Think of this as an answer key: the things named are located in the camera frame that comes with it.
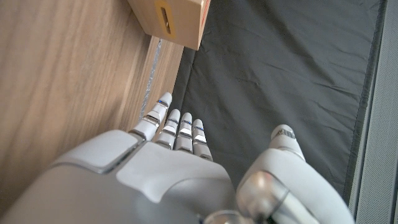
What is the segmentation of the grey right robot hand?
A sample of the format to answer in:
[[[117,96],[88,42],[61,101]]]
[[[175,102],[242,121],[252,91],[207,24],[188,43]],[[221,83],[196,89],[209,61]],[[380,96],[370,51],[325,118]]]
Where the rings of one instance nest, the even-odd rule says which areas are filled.
[[[107,131],[61,155],[2,223],[353,223],[339,193],[305,160],[293,129],[233,186],[203,123],[165,93],[128,132]]]

